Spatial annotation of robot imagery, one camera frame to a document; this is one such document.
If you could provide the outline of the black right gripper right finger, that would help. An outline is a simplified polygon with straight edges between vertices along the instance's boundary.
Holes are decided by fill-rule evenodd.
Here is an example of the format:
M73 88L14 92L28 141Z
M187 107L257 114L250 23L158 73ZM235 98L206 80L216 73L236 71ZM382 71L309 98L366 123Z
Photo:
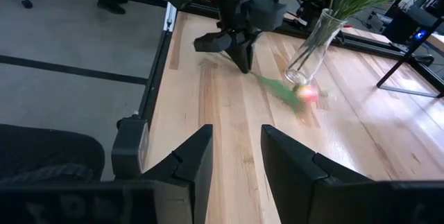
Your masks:
M271 125L261 148L282 224L444 224L444 180L374 181Z

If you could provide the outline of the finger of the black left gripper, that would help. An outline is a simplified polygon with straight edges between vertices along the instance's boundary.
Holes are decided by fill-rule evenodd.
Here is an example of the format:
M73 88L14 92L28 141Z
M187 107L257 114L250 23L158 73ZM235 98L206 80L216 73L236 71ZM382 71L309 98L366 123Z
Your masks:
M247 45L248 71L250 71L252 69L255 43L259 37L260 37L260 32L256 31L250 36L250 39L248 41L248 45Z
M230 57L243 74L250 71L250 52L248 42L230 45Z

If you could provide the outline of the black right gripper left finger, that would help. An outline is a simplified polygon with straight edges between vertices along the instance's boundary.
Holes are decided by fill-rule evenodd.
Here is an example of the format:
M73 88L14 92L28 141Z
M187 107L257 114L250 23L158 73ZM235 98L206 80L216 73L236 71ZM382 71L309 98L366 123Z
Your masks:
M212 167L205 125L129 180L0 183L0 224L205 224Z

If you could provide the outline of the plain glass vase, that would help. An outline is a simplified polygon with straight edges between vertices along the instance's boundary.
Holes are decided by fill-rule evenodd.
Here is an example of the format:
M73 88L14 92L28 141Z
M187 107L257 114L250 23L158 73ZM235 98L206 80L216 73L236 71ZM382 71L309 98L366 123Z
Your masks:
M294 54L284 71L287 80L295 85L309 85L322 65L332 40L345 25L334 17L331 9L323 9L310 36Z

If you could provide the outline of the pink tulip flower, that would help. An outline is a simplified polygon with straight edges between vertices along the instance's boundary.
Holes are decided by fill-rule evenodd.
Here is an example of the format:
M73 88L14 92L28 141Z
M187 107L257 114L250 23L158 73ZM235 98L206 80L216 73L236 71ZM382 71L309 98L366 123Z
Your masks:
M269 94L279 99L296 114L305 112L309 104L315 103L320 98L320 92L311 85L268 78L252 71L249 74L255 77Z

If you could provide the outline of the black office chair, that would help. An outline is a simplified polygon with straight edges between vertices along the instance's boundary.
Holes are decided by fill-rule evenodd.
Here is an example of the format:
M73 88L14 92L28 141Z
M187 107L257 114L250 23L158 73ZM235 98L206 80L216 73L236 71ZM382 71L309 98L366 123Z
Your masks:
M63 130L0 124L0 183L100 180L105 151L95 138Z

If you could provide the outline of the black device with blue light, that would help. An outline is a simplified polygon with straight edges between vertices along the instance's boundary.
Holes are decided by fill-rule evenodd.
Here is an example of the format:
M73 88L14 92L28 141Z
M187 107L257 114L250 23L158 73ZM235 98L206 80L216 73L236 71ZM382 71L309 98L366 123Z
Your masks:
M384 35L391 42L406 44L421 40L428 32L444 35L444 0L396 0L384 13L372 11L366 27Z

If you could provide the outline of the black corner bracket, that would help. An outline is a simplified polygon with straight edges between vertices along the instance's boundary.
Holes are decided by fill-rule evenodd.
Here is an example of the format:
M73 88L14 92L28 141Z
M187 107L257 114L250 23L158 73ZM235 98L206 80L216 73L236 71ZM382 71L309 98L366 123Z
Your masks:
M117 136L112 147L112 170L118 180L127 180L144 171L148 150L148 122L138 114L117 122Z

